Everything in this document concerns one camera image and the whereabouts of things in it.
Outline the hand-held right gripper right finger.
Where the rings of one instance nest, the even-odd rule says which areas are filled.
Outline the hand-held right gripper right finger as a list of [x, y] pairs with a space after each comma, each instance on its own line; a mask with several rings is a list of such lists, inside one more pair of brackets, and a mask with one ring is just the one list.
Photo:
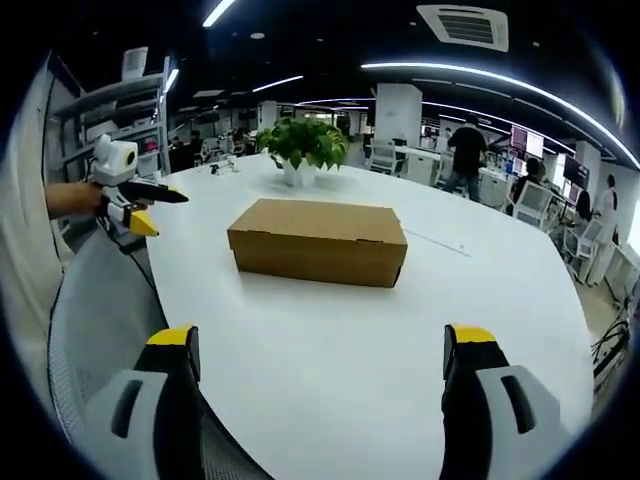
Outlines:
[[570, 440], [558, 399], [480, 327], [444, 327], [442, 479], [541, 479]]

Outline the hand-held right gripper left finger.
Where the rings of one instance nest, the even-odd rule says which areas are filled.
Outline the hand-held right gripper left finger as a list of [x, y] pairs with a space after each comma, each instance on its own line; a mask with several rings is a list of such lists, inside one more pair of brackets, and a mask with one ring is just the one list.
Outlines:
[[106, 479], [203, 479], [199, 332], [160, 330], [88, 403], [82, 447]]

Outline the person's left hand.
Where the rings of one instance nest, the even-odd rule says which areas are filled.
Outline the person's left hand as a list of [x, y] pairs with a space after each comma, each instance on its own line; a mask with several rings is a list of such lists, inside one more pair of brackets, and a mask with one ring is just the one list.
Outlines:
[[91, 182], [54, 183], [45, 187], [50, 219], [68, 215], [96, 216], [102, 204], [102, 188]]

